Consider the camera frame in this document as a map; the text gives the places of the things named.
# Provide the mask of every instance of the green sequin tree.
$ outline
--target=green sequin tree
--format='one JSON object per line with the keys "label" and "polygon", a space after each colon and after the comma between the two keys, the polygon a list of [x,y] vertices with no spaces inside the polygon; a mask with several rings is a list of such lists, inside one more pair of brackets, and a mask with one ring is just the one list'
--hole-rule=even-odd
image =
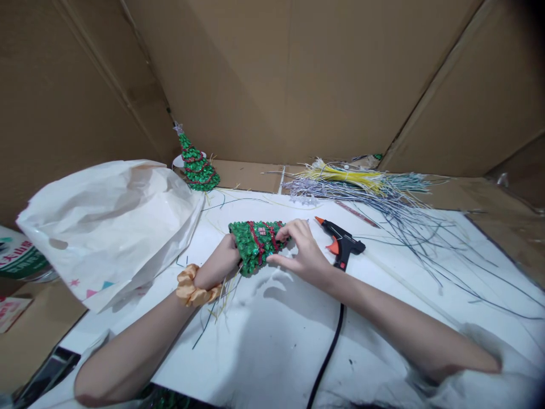
{"label": "green sequin tree", "polygon": [[240,273],[250,277],[257,272],[268,256],[278,253],[286,243],[277,241],[276,233],[284,226],[282,222],[235,222],[229,224],[234,234],[238,252],[242,258]]}
{"label": "green sequin tree", "polygon": [[176,123],[174,129],[180,137],[184,170],[189,179],[187,184],[194,190],[212,190],[220,182],[220,176],[216,173],[216,169],[208,162],[203,153],[191,144],[183,132],[181,124]]}

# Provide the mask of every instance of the hot glue gun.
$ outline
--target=hot glue gun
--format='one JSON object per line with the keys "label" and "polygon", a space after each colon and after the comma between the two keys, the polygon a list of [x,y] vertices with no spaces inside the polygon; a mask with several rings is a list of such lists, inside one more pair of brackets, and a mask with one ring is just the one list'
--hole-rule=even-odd
{"label": "hot glue gun", "polygon": [[335,264],[333,264],[333,266],[346,271],[350,253],[361,254],[365,250],[365,244],[361,241],[355,241],[350,233],[336,224],[320,219],[319,217],[315,218],[318,220],[318,223],[322,225],[324,230],[333,237],[333,243],[326,247],[337,256],[335,257]]}

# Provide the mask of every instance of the person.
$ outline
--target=person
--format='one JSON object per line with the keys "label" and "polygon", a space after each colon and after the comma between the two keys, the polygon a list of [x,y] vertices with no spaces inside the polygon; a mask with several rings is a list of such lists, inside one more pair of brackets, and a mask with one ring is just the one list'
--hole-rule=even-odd
{"label": "person", "polygon": [[[403,407],[403,397],[417,397],[422,407],[523,408],[537,396],[538,372],[497,337],[474,325],[465,327],[465,335],[454,331],[334,268],[304,220],[287,223],[276,239],[285,241],[288,237],[294,239],[298,254],[294,258],[273,254],[267,262],[292,271],[361,314],[421,374],[413,385],[405,382],[395,401],[381,402],[384,407]],[[198,270],[195,287],[214,288],[239,261],[234,237],[226,235]],[[175,292],[171,293],[109,342],[105,343],[106,337],[99,340],[82,356],[76,369],[31,408],[138,407],[142,401],[135,397],[194,312],[195,307],[182,305]]]}

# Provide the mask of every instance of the white sleeve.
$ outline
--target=white sleeve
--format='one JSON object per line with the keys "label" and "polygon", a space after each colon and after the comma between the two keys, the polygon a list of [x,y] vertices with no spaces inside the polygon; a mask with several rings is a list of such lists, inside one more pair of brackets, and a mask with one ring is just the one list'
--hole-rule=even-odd
{"label": "white sleeve", "polygon": [[[74,383],[76,381],[76,376],[78,375],[79,370],[92,355],[98,349],[100,349],[104,344],[110,339],[110,332],[106,331],[103,335],[97,339],[93,345],[85,350],[82,354],[78,365],[52,390],[47,392],[45,395],[40,397],[36,402],[30,405],[29,409],[86,409],[85,406],[81,405],[74,395]],[[131,400],[129,402],[119,403],[115,405],[106,406],[104,408],[109,409],[134,409],[138,408],[142,404],[141,400]]]}
{"label": "white sleeve", "polygon": [[478,325],[466,324],[460,332],[498,359],[501,373],[459,372],[445,379],[425,402],[434,408],[535,407],[543,373],[509,344]]}

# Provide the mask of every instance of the hand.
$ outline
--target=hand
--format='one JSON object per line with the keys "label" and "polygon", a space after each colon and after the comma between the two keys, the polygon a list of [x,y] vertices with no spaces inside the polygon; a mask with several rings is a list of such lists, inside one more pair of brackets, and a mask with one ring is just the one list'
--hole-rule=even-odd
{"label": "hand", "polygon": [[272,254],[267,257],[267,262],[285,267],[303,280],[323,289],[328,285],[335,268],[320,251],[308,223],[301,219],[292,220],[278,231],[276,239],[285,241],[290,236],[295,240],[298,254],[294,258]]}
{"label": "hand", "polygon": [[232,234],[225,235],[214,252],[197,272],[194,285],[210,290],[219,284],[238,264],[240,254]]}

